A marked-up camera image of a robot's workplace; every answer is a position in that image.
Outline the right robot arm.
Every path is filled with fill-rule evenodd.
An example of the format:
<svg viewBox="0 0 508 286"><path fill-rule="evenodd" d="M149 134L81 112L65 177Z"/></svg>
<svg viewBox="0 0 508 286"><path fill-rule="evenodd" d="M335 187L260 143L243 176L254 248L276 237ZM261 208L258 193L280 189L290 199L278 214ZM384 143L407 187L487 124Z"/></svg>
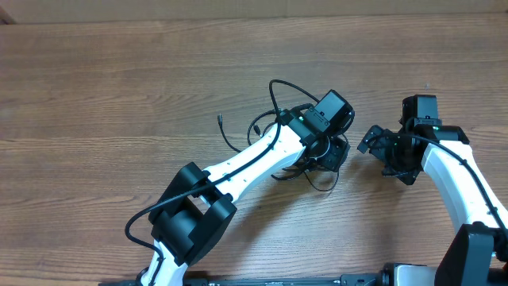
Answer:
<svg viewBox="0 0 508 286"><path fill-rule="evenodd" d="M390 263L378 285L505 285L507 209L479 170L470 141L459 126L445 126L434 95L402 102L401 129L373 125L358 145L383 162L384 176L411 185L424 172L435 184L452 221L455 237L437 267Z"/></svg>

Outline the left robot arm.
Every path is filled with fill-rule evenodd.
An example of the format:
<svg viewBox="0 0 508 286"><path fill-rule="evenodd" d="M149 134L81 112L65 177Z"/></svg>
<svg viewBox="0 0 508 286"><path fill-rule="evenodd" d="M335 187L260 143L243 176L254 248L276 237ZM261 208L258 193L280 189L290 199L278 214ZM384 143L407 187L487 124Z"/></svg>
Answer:
<svg viewBox="0 0 508 286"><path fill-rule="evenodd" d="M316 104L276 111L274 125L234 157L200 169L182 167L149 211L154 256L138 285L181 285L186 270L221 239L236 203L274 173L286 180L312 171L337 172L349 144L342 135L352 124L352 106L335 90Z"/></svg>

